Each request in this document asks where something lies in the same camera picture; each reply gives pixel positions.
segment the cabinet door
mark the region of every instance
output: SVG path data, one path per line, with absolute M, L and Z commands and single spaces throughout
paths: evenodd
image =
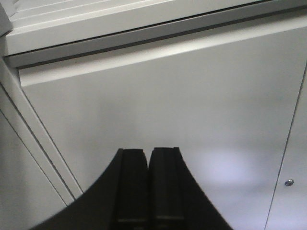
M 0 229 L 27 230 L 64 207 L 0 111 Z
M 285 151 L 267 230 L 307 229 L 307 81 L 302 88 Z M 294 180 L 292 186 L 285 182 Z
M 307 56 L 303 13 L 20 70 L 86 190 L 118 148 L 179 146 L 236 230 L 262 230 Z

